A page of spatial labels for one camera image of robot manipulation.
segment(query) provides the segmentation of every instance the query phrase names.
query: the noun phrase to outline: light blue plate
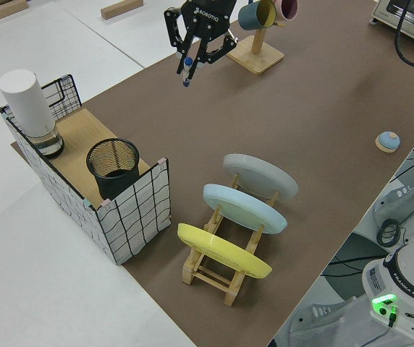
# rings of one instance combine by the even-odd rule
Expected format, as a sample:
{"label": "light blue plate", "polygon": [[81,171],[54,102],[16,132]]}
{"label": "light blue plate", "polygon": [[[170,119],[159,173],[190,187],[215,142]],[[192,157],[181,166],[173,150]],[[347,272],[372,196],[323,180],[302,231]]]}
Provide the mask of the light blue plate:
{"label": "light blue plate", "polygon": [[284,218],[274,208],[239,190],[206,184],[204,200],[214,210],[220,206],[220,214],[233,222],[257,231],[264,225],[265,234],[278,234],[287,226]]}

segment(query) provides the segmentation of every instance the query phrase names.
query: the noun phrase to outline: blue mug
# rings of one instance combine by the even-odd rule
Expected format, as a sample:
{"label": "blue mug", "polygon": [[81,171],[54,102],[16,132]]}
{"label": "blue mug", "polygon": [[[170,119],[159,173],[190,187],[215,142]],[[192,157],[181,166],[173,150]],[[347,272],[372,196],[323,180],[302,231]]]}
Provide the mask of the blue mug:
{"label": "blue mug", "polygon": [[259,0],[245,5],[238,14],[238,22],[244,30],[271,27],[276,20],[276,7],[272,0]]}

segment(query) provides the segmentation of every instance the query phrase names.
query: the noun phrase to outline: black mesh pencil cup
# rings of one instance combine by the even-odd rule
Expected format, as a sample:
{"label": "black mesh pencil cup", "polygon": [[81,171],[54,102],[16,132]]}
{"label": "black mesh pencil cup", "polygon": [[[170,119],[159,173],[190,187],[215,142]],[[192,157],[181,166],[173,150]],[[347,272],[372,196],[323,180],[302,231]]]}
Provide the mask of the black mesh pencil cup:
{"label": "black mesh pencil cup", "polygon": [[96,143],[86,156],[88,170],[94,175],[99,194],[113,200],[140,177],[140,154],[130,141],[106,139]]}

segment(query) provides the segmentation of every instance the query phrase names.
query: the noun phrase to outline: green light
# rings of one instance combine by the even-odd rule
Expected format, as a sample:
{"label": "green light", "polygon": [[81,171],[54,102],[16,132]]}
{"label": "green light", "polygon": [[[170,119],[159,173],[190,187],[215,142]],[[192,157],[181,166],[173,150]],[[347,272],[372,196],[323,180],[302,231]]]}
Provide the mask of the green light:
{"label": "green light", "polygon": [[383,295],[383,296],[380,296],[379,298],[373,299],[373,304],[380,304],[381,302],[384,302],[387,300],[395,301],[397,300],[397,297],[394,294]]}
{"label": "green light", "polygon": [[[386,294],[372,300],[374,311],[379,312],[383,307],[385,301],[389,301],[389,304],[396,301],[397,297],[394,294]],[[392,312],[395,313],[395,307],[392,307]]]}

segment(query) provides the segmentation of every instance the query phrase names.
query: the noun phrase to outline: wooden block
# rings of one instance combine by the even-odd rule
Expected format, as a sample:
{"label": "wooden block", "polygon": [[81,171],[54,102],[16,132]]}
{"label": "wooden block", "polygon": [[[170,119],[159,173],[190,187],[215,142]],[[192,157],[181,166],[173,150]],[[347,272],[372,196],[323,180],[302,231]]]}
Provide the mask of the wooden block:
{"label": "wooden block", "polygon": [[101,16],[105,20],[108,20],[110,18],[118,16],[119,14],[131,11],[132,9],[142,7],[142,5],[143,0],[123,0],[121,2],[117,2],[116,4],[101,9]]}
{"label": "wooden block", "polygon": [[8,3],[2,4],[0,5],[0,19],[27,8],[27,0],[12,0]]}
{"label": "wooden block", "polygon": [[260,52],[254,54],[252,53],[253,39],[253,36],[249,36],[240,41],[236,48],[228,53],[228,57],[254,74],[263,74],[273,65],[278,64],[284,58],[284,54],[267,43],[263,43]]}
{"label": "wooden block", "polygon": [[[99,195],[94,176],[86,166],[86,155],[97,142],[117,136],[86,108],[80,108],[61,118],[56,126],[64,138],[65,147],[59,157],[51,160],[51,164],[97,209],[103,199]],[[140,174],[149,168],[149,165],[140,159]]]}

